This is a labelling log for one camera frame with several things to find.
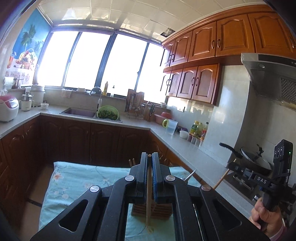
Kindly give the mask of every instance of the window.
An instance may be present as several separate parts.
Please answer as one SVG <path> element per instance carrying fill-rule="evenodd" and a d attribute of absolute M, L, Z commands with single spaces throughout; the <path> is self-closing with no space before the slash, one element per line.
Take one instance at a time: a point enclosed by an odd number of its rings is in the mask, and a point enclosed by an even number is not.
<path fill-rule="evenodd" d="M 88 90 L 94 87 L 109 38 L 106 34 L 81 34 L 68 68 L 66 87 L 81 87 Z"/>
<path fill-rule="evenodd" d="M 126 96 L 128 89 L 135 89 L 147 42 L 125 35 L 117 35 L 108 58 L 101 89 L 108 81 L 108 90 Z"/>
<path fill-rule="evenodd" d="M 141 75 L 139 78 L 137 92 L 144 92 L 144 100 L 154 103 L 161 103 L 165 101 L 166 88 L 162 87 L 160 91 L 163 68 L 160 67 L 163 49 L 161 46 L 149 44 Z"/>
<path fill-rule="evenodd" d="M 37 81 L 40 85 L 61 86 L 73 43 L 78 32 L 54 32 L 45 50 Z"/>

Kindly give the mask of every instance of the hand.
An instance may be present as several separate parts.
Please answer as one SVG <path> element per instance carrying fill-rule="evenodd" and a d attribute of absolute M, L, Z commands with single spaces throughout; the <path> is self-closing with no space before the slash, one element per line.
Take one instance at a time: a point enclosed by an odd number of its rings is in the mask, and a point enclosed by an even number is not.
<path fill-rule="evenodd" d="M 274 236 L 282 227 L 282 216 L 281 210 L 277 207 L 275 212 L 268 211 L 262 203 L 262 198 L 259 198 L 255 204 L 255 207 L 252 209 L 252 215 L 249 217 L 249 220 L 259 229 L 261 226 L 257 221 L 261 218 L 264 222 L 268 223 L 268 226 L 265 230 L 265 234 L 270 238 Z"/>

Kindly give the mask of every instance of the kitchen sink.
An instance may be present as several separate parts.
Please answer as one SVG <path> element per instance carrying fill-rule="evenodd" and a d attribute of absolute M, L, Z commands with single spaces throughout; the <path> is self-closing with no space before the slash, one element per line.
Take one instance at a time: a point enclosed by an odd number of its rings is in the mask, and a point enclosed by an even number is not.
<path fill-rule="evenodd" d="M 102 119 L 98 118 L 96 116 L 96 112 L 92 110 L 83 110 L 83 109 L 76 109 L 76 108 L 68 108 L 61 112 L 61 114 L 66 114 L 66 115 L 77 115 L 77 116 L 83 116 L 83 117 L 90 117 L 90 118 L 96 118 L 100 120 L 106 120 L 106 121 L 115 121 L 115 122 L 122 122 L 120 118 L 118 120 L 110 120 L 110 119 Z"/>

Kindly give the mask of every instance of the ceiling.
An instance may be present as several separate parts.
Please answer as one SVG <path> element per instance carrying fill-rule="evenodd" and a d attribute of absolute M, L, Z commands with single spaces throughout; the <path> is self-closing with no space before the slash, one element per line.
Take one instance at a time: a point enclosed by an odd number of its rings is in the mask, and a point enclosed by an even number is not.
<path fill-rule="evenodd" d="M 54 26 L 83 25 L 126 30 L 163 41 L 175 31 L 217 11 L 262 0 L 42 0 L 39 10 Z"/>

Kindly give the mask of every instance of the floor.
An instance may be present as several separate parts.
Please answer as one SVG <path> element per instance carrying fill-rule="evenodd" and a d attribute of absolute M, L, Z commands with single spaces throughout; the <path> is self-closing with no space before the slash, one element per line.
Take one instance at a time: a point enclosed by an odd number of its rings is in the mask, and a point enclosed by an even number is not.
<path fill-rule="evenodd" d="M 22 225 L 18 233 L 21 241 L 29 241 L 38 232 L 41 205 L 53 171 L 53 166 L 46 166 L 32 188 L 29 196 L 31 203 L 26 202 Z"/>

